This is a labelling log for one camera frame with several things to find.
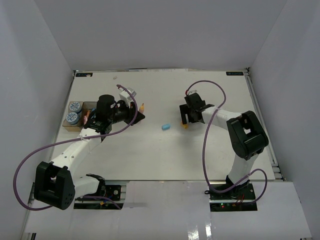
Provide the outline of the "orange pink highlighter pen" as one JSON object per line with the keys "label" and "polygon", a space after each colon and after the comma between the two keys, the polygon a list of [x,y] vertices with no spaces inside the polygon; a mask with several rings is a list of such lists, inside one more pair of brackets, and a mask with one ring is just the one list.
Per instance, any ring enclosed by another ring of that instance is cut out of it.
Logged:
{"label": "orange pink highlighter pen", "polygon": [[144,103],[140,106],[140,108],[139,108],[139,112],[140,113],[144,113],[144,110],[145,110],[145,105],[144,105]]}

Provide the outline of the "yellow highlighter cap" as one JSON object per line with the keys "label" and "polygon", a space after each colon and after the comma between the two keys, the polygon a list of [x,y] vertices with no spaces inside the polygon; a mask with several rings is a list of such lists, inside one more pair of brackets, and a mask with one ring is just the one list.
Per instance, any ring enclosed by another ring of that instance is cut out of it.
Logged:
{"label": "yellow highlighter cap", "polygon": [[188,124],[181,123],[181,126],[182,126],[184,129],[187,129],[187,128],[188,128]]}

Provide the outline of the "pink correction tape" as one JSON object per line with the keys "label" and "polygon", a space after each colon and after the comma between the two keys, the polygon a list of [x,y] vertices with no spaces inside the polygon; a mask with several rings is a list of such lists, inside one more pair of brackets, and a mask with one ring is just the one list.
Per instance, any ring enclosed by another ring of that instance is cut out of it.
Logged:
{"label": "pink correction tape", "polygon": [[83,117],[83,124],[85,125],[85,124],[87,123],[87,121],[88,121],[88,117],[85,115],[85,116]]}

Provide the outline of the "blue cleaning gel jar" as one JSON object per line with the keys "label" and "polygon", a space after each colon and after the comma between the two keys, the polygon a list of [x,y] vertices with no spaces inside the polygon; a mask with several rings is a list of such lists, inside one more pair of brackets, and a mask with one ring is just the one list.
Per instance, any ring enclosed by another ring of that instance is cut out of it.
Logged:
{"label": "blue cleaning gel jar", "polygon": [[82,103],[73,101],[69,104],[68,109],[70,113],[79,114],[82,111]]}
{"label": "blue cleaning gel jar", "polygon": [[79,115],[76,112],[70,112],[66,115],[66,122],[70,125],[76,125],[79,121]]}

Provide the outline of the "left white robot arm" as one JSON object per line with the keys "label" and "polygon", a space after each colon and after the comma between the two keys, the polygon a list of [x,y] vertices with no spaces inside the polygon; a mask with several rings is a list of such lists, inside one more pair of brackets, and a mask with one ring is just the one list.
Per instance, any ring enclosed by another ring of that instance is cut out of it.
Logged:
{"label": "left white robot arm", "polygon": [[119,101],[112,95],[98,98],[79,134],[79,140],[69,145],[50,162],[42,161],[36,168],[34,198],[61,210],[67,209],[74,199],[89,196],[96,200],[106,197],[105,179],[87,173],[80,178],[75,173],[87,155],[100,145],[106,136],[112,135],[112,126],[124,122],[132,126],[145,116],[139,112],[131,88],[119,94]]}

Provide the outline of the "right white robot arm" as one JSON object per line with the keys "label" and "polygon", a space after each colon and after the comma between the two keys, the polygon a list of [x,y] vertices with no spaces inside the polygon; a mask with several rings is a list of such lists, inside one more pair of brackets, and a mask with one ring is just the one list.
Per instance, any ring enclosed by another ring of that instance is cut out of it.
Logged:
{"label": "right white robot arm", "polygon": [[202,123],[207,125],[208,138],[212,125],[228,132],[234,151],[234,161],[226,176],[226,195],[236,200],[244,193],[244,184],[249,177],[258,155],[269,145],[269,139],[256,114],[231,112],[213,104],[207,104],[198,93],[188,93],[185,104],[179,106],[182,124]]}

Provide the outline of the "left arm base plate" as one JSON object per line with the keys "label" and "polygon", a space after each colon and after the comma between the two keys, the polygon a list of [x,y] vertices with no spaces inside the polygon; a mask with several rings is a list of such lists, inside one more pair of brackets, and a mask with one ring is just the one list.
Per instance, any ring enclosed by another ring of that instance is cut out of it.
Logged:
{"label": "left arm base plate", "polygon": [[113,201],[119,201],[121,199],[121,190],[122,186],[119,184],[107,184],[100,188],[97,192],[95,193],[90,193],[86,194],[86,196],[96,196],[94,198],[84,198],[84,197],[78,197],[76,200],[81,201],[82,199],[86,201],[101,201],[104,203],[107,203],[108,201],[104,198],[109,198]]}

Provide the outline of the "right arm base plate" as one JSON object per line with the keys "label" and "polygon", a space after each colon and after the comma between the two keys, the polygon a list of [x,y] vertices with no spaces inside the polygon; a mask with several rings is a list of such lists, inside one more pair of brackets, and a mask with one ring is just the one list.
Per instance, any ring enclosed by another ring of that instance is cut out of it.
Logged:
{"label": "right arm base plate", "polygon": [[257,203],[251,203],[256,199],[251,183],[244,183],[224,193],[216,193],[209,189],[204,193],[209,196],[212,213],[255,212],[258,210]]}

